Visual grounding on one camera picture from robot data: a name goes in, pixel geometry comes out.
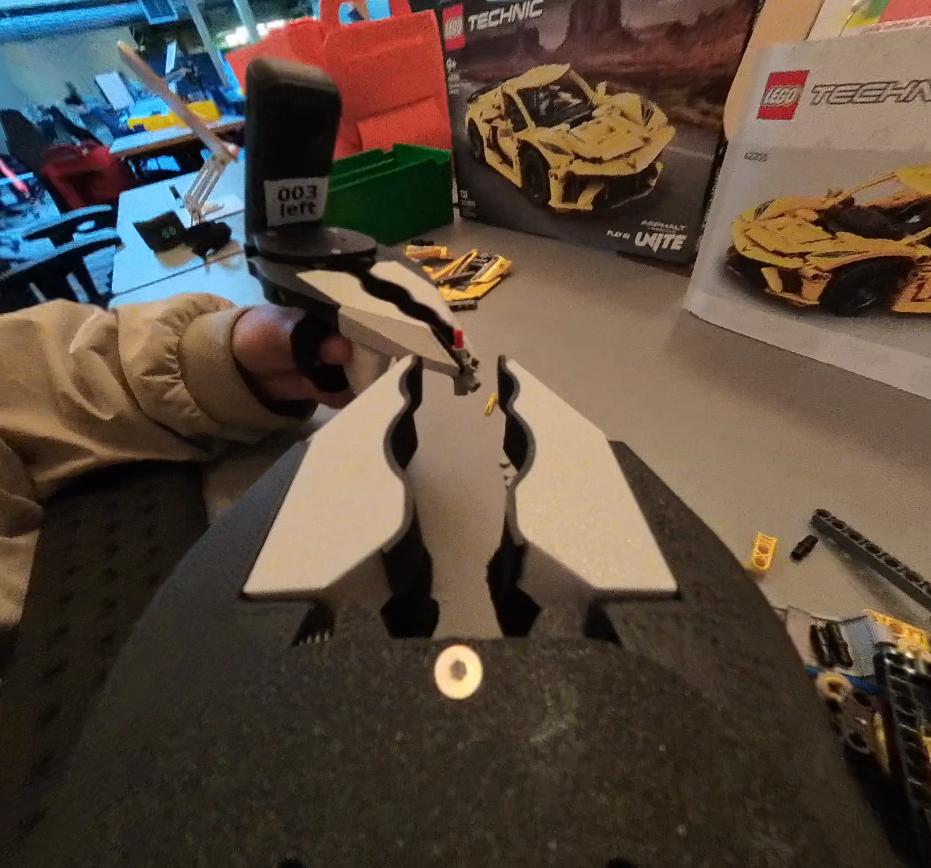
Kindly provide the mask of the white instruction booklet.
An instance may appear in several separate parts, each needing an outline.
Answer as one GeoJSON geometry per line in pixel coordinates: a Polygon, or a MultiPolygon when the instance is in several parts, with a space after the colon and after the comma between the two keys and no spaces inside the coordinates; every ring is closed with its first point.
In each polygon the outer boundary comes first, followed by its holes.
{"type": "Polygon", "coordinates": [[[684,309],[930,397],[929,30],[773,47],[684,309]]]}

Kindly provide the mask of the long dark grey beam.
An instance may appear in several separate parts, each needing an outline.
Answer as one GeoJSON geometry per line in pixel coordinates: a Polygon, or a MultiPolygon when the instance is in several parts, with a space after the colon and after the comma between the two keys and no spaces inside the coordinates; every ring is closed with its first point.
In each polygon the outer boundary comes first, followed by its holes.
{"type": "Polygon", "coordinates": [[[871,569],[915,604],[930,611],[930,582],[924,575],[825,509],[816,509],[812,513],[810,525],[842,553],[871,569]]]}

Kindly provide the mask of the dark toy car box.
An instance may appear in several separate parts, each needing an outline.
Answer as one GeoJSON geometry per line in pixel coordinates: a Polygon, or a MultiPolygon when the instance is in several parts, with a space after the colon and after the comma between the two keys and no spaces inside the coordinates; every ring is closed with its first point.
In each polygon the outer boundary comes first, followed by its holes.
{"type": "Polygon", "coordinates": [[[464,219],[692,262],[758,0],[442,0],[464,219]]]}

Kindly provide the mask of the grey toy angle connector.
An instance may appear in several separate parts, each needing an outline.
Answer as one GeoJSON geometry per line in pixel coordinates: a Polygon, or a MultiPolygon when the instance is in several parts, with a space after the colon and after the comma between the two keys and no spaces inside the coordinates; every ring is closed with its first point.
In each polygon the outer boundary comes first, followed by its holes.
{"type": "Polygon", "coordinates": [[[455,395],[467,396],[475,393],[482,386],[479,375],[480,361],[474,355],[461,328],[453,330],[451,354],[459,364],[459,372],[453,378],[455,395]]]}

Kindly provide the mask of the grey desk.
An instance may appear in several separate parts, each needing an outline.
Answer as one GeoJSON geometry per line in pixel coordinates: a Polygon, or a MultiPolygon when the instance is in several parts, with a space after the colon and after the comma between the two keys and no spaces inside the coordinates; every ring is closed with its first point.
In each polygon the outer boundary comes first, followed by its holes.
{"type": "Polygon", "coordinates": [[[835,545],[783,549],[833,508],[929,572],[929,403],[676,315],[685,280],[583,250],[471,320],[621,444],[680,585],[669,599],[547,609],[505,637],[503,418],[424,377],[413,486],[433,561],[431,641],[336,610],[236,598],[197,760],[238,863],[879,864],[872,817],[766,597],[926,616],[835,545]],[[748,569],[758,532],[778,539],[748,569]]]}

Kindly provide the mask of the person's left hand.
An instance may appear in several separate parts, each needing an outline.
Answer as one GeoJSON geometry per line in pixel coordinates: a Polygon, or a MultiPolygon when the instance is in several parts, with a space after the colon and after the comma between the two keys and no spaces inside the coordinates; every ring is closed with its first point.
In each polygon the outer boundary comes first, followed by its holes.
{"type": "Polygon", "coordinates": [[[354,395],[325,393],[301,373],[291,335],[305,310],[264,304],[250,307],[236,322],[230,339],[239,372],[252,394],[279,416],[308,417],[318,406],[343,409],[354,395]]]}

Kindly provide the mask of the dark green bin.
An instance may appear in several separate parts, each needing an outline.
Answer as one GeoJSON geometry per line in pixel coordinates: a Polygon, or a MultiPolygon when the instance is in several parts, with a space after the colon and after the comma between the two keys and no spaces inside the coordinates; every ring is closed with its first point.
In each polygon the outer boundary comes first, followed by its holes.
{"type": "Polygon", "coordinates": [[[335,160],[323,222],[392,246],[454,221],[450,151],[396,144],[335,160]]]}

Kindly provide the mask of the black office chair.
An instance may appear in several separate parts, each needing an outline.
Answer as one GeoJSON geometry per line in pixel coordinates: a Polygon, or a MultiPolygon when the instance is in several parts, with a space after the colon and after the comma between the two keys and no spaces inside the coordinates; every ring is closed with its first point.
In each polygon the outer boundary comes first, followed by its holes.
{"type": "Polygon", "coordinates": [[[105,309],[112,299],[115,252],[123,246],[117,211],[89,206],[23,230],[2,251],[1,312],[53,300],[105,309]]]}

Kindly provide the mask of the white table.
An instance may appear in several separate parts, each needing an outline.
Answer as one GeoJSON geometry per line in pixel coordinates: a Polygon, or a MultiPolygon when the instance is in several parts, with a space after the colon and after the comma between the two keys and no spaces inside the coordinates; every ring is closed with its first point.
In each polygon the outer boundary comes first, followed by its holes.
{"type": "Polygon", "coordinates": [[[243,253],[244,238],[242,163],[227,166],[211,199],[223,209],[239,211],[221,218],[231,229],[231,241],[201,258],[180,245],[159,253],[146,245],[136,225],[167,212],[188,221],[182,197],[195,180],[194,174],[127,190],[120,195],[117,232],[122,246],[116,251],[112,274],[112,301],[116,307],[127,303],[164,300],[182,293],[209,293],[239,304],[261,299],[261,291],[250,280],[243,253]]]}

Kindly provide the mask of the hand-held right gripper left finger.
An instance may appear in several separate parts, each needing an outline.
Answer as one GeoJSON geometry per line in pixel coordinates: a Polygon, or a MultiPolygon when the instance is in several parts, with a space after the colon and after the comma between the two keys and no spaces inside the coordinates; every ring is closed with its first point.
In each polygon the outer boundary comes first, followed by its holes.
{"type": "Polygon", "coordinates": [[[429,637],[438,605],[409,466],[423,362],[405,357],[315,432],[244,582],[251,601],[371,603],[393,637],[429,637]]]}

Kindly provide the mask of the yellow toy car section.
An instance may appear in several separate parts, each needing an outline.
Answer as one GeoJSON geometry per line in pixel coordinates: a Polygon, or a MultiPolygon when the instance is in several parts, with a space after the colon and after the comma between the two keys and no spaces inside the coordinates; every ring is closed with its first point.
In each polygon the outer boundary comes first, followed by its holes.
{"type": "Polygon", "coordinates": [[[421,268],[436,285],[452,312],[469,312],[512,272],[513,261],[498,254],[473,249],[454,257],[448,246],[415,239],[404,247],[404,256],[421,268]]]}

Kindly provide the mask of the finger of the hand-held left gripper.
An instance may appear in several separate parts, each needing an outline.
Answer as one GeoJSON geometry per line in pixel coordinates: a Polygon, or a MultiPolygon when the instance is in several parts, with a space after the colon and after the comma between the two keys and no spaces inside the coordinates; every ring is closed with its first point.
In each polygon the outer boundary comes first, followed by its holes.
{"type": "Polygon", "coordinates": [[[407,356],[420,358],[425,368],[450,378],[459,364],[421,325],[405,320],[383,300],[362,288],[359,272],[309,269],[297,274],[311,309],[328,303],[335,309],[336,329],[353,346],[344,373],[349,380],[377,380],[393,361],[407,356]]]}
{"type": "Polygon", "coordinates": [[[405,320],[426,327],[449,354],[465,351],[461,327],[436,285],[419,272],[396,260],[382,260],[359,273],[362,288],[387,302],[405,320]]]}

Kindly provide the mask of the pile of toy bricks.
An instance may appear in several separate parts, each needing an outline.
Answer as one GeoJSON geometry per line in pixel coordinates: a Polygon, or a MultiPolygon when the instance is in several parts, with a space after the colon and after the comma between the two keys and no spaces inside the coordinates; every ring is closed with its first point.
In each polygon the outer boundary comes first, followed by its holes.
{"type": "Polygon", "coordinates": [[[844,753],[929,833],[929,633],[865,610],[849,618],[780,609],[844,753]]]}

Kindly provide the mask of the person's left forearm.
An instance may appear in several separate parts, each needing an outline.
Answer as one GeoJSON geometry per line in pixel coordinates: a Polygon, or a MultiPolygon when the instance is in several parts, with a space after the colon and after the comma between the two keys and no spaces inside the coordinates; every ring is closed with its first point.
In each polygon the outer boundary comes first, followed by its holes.
{"type": "Polygon", "coordinates": [[[252,393],[232,353],[247,312],[183,294],[112,311],[56,300],[2,315],[2,513],[12,525],[77,475],[203,461],[297,424],[252,393]]]}

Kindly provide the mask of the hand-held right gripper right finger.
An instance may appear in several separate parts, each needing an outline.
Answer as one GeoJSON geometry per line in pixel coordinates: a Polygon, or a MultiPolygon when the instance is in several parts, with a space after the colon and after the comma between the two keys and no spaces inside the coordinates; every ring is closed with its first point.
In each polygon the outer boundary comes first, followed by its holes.
{"type": "Polygon", "coordinates": [[[523,365],[497,361],[506,485],[500,543],[487,565],[505,637],[547,609],[679,595],[669,563],[610,440],[523,365]]]}

